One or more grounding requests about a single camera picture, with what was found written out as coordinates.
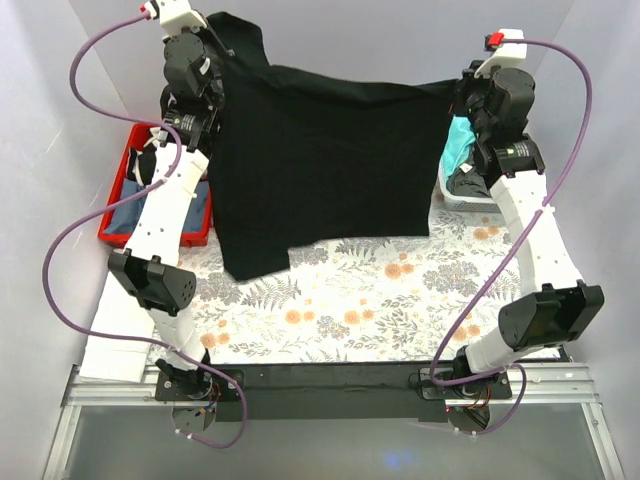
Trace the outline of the teal t-shirt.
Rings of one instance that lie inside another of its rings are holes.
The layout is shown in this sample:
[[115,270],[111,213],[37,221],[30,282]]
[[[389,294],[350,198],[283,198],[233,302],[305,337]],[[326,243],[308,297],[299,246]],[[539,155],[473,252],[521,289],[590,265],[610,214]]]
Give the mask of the teal t-shirt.
[[469,119],[467,117],[454,116],[440,158],[440,166],[446,180],[455,173],[455,170],[460,165],[467,161],[474,142],[475,134]]

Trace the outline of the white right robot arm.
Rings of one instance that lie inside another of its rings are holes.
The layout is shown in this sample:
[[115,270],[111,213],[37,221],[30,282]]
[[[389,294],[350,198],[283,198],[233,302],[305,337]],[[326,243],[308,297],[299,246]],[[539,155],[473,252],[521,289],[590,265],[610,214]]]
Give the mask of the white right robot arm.
[[452,383],[464,397],[479,395],[489,375],[527,354],[579,339],[604,305],[602,288],[585,282],[545,202],[545,163],[525,132],[534,90],[529,73],[500,67],[488,75],[468,68],[456,87],[452,110],[471,123],[473,162],[517,249],[521,282],[497,327],[456,354]]

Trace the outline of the white plastic laundry basket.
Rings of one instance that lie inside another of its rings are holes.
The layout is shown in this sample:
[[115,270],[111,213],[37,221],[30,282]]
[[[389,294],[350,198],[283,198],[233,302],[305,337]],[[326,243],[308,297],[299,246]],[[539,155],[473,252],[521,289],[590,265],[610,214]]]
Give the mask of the white plastic laundry basket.
[[446,179],[442,165],[439,165],[438,169],[438,184],[444,197],[444,205],[447,210],[491,214],[500,212],[498,205],[490,197],[469,197],[452,194],[446,187]]

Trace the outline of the black t-shirt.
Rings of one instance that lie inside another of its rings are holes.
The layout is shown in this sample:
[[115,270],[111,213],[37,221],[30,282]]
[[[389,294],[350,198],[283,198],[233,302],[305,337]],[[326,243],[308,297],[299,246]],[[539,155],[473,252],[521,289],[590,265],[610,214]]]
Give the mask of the black t-shirt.
[[261,29],[209,23],[232,49],[209,163],[225,271],[248,281],[321,240],[426,236],[454,82],[351,82],[273,65]]

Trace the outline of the blue folded shirt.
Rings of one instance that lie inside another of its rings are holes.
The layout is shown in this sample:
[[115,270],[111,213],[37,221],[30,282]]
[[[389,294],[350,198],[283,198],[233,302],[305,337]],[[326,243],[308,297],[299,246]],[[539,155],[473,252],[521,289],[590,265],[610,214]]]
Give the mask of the blue folded shirt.
[[[135,182],[124,179],[121,188],[120,199],[128,198],[144,189],[143,186]],[[204,181],[198,183],[195,190],[196,197],[191,200],[183,232],[185,234],[198,233],[202,230],[204,222],[207,198],[209,195],[208,184]],[[127,203],[113,211],[109,225],[104,229],[107,235],[130,235],[139,221],[144,208],[146,198],[139,198],[134,202]]]

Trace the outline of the black white striped shirt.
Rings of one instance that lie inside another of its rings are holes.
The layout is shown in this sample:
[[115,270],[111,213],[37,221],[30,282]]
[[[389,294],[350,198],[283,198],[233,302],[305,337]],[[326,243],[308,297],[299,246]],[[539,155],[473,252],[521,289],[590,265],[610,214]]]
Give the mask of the black white striped shirt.
[[133,181],[139,186],[148,186],[152,183],[156,172],[156,151],[159,146],[159,139],[152,136],[140,149],[132,146],[127,148],[127,180]]

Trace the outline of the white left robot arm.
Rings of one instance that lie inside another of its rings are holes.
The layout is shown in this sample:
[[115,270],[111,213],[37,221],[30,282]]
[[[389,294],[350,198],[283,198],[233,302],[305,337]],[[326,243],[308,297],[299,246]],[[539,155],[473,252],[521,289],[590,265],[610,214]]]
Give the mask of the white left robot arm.
[[171,385],[193,400],[207,397],[213,386],[209,362],[190,311],[194,273],[178,267],[181,235],[197,185],[206,173],[224,103],[219,57],[196,33],[183,30],[164,46],[164,124],[179,138],[162,135],[155,150],[156,172],[177,168],[161,187],[146,196],[138,224],[123,252],[113,253],[109,271],[147,311],[170,349],[158,368]]

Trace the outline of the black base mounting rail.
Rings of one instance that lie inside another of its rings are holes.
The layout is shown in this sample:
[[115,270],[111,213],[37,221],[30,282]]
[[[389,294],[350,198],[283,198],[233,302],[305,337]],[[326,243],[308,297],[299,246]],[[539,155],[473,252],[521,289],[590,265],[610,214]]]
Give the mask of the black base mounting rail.
[[509,400],[505,374],[485,388],[438,387],[424,362],[220,365],[242,388],[251,420],[416,419],[444,422],[445,403]]

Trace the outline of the grey t-shirt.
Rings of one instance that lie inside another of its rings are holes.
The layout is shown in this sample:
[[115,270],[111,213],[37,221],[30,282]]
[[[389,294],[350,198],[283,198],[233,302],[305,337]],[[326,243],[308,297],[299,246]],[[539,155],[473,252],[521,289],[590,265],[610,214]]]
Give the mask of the grey t-shirt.
[[456,168],[445,182],[445,192],[454,197],[489,199],[483,177],[469,164]]

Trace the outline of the aluminium table frame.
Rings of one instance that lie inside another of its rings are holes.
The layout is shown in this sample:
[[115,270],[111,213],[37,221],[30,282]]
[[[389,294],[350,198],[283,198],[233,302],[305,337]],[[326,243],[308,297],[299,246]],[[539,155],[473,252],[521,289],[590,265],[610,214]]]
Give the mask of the aluminium table frame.
[[444,422],[249,420],[224,402],[202,413],[166,376],[137,383],[73,373],[48,479],[621,479],[587,366],[528,362],[509,400]]

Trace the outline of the red plastic tray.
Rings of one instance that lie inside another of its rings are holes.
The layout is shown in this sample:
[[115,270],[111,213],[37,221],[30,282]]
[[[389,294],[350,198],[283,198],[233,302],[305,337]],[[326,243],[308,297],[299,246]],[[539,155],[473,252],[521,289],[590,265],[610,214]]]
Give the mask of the red plastic tray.
[[[149,124],[135,124],[129,134],[119,167],[117,169],[108,205],[128,198],[144,189],[136,180],[129,178],[129,162],[134,154],[142,152],[145,143],[151,139]],[[98,238],[107,245],[122,249],[138,224],[145,198],[129,202],[103,214],[98,229]],[[191,201],[181,235],[182,247],[202,247],[208,244],[213,227],[212,197],[206,179],[196,187],[196,197]]]

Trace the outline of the white folded cloth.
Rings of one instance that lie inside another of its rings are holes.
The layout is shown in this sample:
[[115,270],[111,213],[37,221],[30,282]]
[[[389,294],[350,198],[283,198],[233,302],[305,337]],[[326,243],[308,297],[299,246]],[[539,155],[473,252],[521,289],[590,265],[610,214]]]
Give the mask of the white folded cloth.
[[[151,338],[154,324],[148,312],[129,295],[111,274],[107,274],[91,330],[115,336]],[[80,367],[83,378],[139,382],[150,344],[89,336]]]

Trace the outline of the floral patterned table mat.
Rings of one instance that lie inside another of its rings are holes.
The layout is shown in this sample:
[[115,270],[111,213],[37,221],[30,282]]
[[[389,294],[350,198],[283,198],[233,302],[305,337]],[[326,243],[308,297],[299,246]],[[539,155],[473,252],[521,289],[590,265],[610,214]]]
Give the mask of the floral patterned table mat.
[[510,265],[479,294],[510,246],[501,216],[434,207],[429,223],[425,238],[294,249],[288,270],[244,283],[216,240],[185,248],[196,332],[217,364],[451,359],[496,326],[520,280]]

